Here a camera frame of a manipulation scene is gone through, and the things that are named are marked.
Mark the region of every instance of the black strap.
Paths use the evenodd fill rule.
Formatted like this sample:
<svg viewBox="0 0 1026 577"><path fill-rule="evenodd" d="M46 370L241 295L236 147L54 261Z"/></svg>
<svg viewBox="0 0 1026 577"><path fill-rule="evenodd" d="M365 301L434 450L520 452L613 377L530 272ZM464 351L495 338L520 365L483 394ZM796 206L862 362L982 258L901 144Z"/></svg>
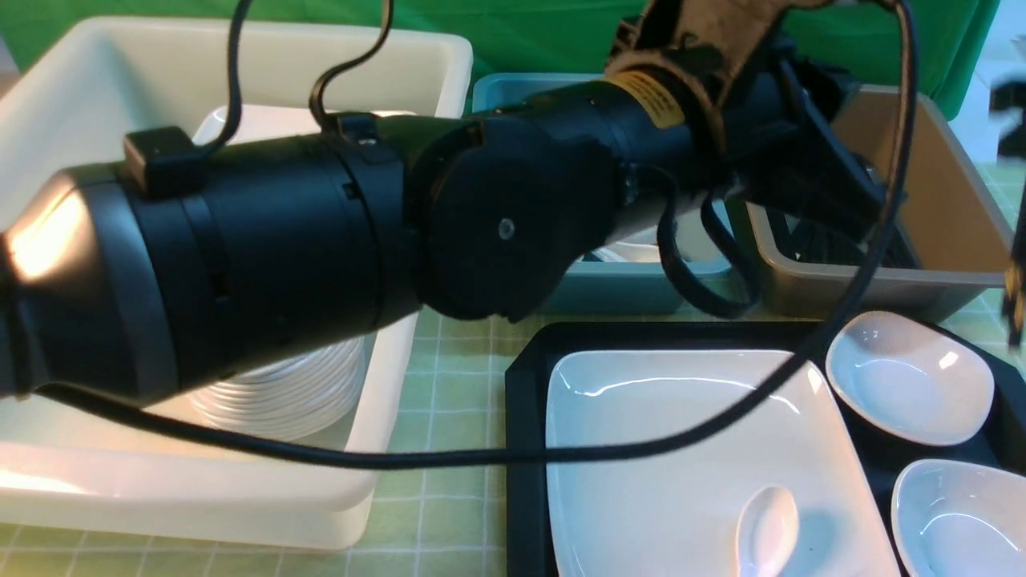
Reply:
<svg viewBox="0 0 1026 577"><path fill-rule="evenodd" d="M713 244L719 248L719 252L723 254L726 261L731 263L734 271L740 276L745 294L748 297L744 302L732 301L717 295L703 284L690 269L687 268L676 241L678 191L675 184L672 187L668 187L668 189L666 208L659 220L659 227L656 230L656 240L659 243L659 259L663 265L663 272L666 273L667 280L673 284L684 300L702 312L719 318L729 319L744 316L758 304L762 291L758 270L745 257L741 251L741 246L738 245L738 242L713 210L713 202L721 199L726 193L726 189L710 193L702 202L702 227L705 228L706 234L709 235Z"/></svg>

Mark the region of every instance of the stack of white plates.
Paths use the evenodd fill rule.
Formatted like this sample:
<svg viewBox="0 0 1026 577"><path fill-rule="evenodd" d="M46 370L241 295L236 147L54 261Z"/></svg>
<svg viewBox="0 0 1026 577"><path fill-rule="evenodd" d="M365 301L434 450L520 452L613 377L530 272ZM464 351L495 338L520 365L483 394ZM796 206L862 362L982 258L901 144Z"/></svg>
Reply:
<svg viewBox="0 0 1026 577"><path fill-rule="evenodd" d="M345 341L190 394L210 425L295 440L349 413L363 388L363 339Z"/></svg>

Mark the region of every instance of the screw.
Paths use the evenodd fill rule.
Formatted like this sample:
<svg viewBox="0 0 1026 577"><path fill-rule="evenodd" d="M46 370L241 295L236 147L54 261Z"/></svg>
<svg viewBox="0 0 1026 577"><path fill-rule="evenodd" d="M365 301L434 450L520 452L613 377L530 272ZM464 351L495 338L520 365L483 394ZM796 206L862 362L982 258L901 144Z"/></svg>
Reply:
<svg viewBox="0 0 1026 577"><path fill-rule="evenodd" d="M510 240L513 238L513 234L516 232L516 227L513 225L513 221L509 219L503 219L499 221L499 238L503 240Z"/></svg>

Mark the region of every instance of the white ceramic spoon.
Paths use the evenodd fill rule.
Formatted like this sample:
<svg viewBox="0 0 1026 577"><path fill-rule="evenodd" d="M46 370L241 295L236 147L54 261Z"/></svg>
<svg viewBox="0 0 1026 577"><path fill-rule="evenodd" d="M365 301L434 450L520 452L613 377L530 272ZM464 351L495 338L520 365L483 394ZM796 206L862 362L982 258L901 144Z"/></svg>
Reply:
<svg viewBox="0 0 1026 577"><path fill-rule="evenodd" d="M783 487L766 487L741 510L735 549L738 577L778 577L798 542L798 507Z"/></svg>

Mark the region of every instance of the black tray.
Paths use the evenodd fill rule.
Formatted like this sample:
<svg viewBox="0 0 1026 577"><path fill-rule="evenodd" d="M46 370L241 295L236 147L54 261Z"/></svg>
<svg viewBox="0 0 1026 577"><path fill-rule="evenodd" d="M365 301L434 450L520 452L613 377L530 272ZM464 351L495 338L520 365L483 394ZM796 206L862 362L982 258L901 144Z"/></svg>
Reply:
<svg viewBox="0 0 1026 577"><path fill-rule="evenodd" d="M545 446L549 377L562 357L583 350L776 349L793 351L816 322L567 322L538 333L506 371L506 445ZM943 329L979 354L994 375L994 402L983 428L966 443L923 447L885 433L838 400L856 453L884 526L891 534L891 495L909 463L939 458L979 463L1026 473L1026 383L1003 360ZM814 359L823 370L826 350ZM545 466L506 469L506 546L508 577L555 577Z"/></svg>

